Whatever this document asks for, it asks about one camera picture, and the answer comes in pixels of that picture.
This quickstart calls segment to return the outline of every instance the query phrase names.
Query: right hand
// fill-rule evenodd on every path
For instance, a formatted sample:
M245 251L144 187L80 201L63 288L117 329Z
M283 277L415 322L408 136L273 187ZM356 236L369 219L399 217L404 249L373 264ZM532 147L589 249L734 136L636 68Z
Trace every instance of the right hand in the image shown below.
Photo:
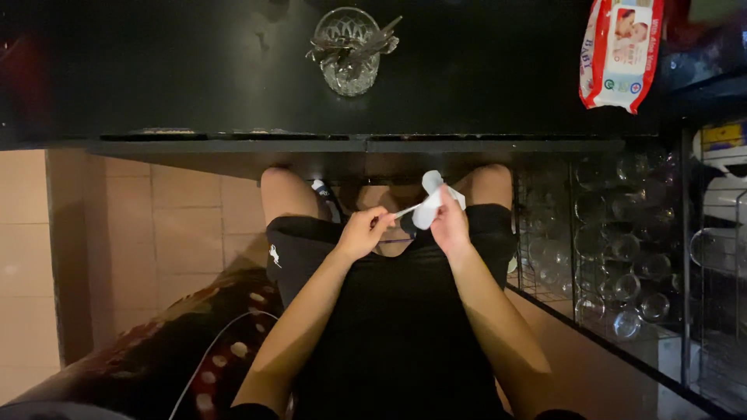
M441 207L438 208L436 218L430 224L430 231L446 257L450 257L458 250L467 250L471 245L469 225L467 214L449 194L446 184L443 184L440 190Z
M365 257L374 250L386 229L395 225L394 216L382 206L353 213L333 253L344 256L351 264Z

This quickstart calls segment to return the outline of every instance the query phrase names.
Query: white tissue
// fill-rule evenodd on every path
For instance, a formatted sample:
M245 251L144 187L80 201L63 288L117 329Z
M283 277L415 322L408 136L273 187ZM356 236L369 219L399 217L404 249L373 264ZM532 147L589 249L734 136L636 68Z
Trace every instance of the white tissue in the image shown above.
M438 187L443 183L444 179L441 178L441 174L437 170L429 170L423 175L423 188L428 193L428 198L412 213L412 222L418 229L429 229L433 219L436 218L436 212L441 207L441 193L438 192ZM462 210L464 210L466 207L465 196L452 187L449 187L449 194L459 202Z

